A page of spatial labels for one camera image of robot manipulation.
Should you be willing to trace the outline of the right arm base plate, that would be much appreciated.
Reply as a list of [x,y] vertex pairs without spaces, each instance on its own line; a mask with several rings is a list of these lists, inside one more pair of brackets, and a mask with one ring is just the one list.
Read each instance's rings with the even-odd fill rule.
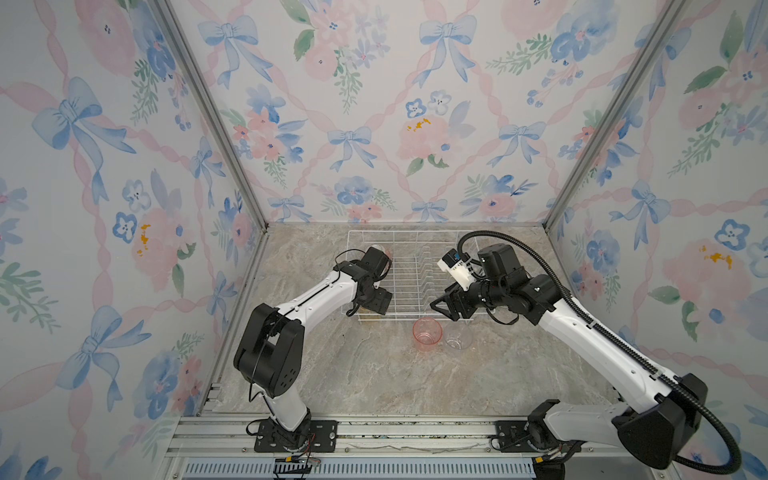
[[493,450],[502,453],[538,453],[558,456],[567,453],[576,441],[556,439],[544,426],[527,420],[501,420],[494,423],[495,434],[490,437]]

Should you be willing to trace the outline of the pink glass cup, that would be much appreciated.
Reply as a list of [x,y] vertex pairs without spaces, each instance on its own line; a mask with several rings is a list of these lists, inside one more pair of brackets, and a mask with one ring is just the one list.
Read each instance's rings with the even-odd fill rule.
[[416,320],[412,327],[414,346],[422,352],[435,350],[443,336],[440,323],[432,317],[422,317]]

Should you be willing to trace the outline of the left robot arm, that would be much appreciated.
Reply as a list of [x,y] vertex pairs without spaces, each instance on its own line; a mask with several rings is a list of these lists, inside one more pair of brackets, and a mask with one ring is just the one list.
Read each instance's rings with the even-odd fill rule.
[[314,287],[276,307],[262,303],[251,312],[233,366],[263,396],[278,432],[298,435],[309,428],[310,410],[294,386],[307,334],[347,304],[351,306],[348,317],[361,309],[385,314],[392,294],[380,283],[391,264],[376,246],[363,251],[359,259],[345,260],[339,254],[330,273]]

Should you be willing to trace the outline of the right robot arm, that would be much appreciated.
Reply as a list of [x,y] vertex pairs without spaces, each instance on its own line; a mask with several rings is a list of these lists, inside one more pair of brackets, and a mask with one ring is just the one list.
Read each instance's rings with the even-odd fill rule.
[[593,442],[622,447],[649,467],[668,467],[698,430],[705,384],[652,363],[610,331],[527,248],[543,269],[530,275],[516,254],[521,247],[493,244],[481,249],[476,261],[449,250],[437,265],[453,282],[431,308],[453,321],[470,319],[479,309],[505,308],[565,343],[618,391],[618,402],[609,406],[542,402],[528,415],[522,435],[532,448],[546,453],[567,443]]

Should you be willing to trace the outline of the clear drinking glass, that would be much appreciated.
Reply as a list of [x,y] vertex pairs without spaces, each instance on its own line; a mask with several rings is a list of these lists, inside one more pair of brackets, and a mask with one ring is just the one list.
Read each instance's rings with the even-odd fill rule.
[[443,340],[450,351],[462,352],[472,346],[474,334],[469,324],[456,322],[445,327]]

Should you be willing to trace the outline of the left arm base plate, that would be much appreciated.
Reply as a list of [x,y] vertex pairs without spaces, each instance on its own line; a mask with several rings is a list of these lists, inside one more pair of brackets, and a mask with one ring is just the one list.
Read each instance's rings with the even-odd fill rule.
[[259,423],[254,437],[256,453],[333,453],[338,439],[339,423],[335,420],[305,420],[295,431],[288,431],[276,421]]

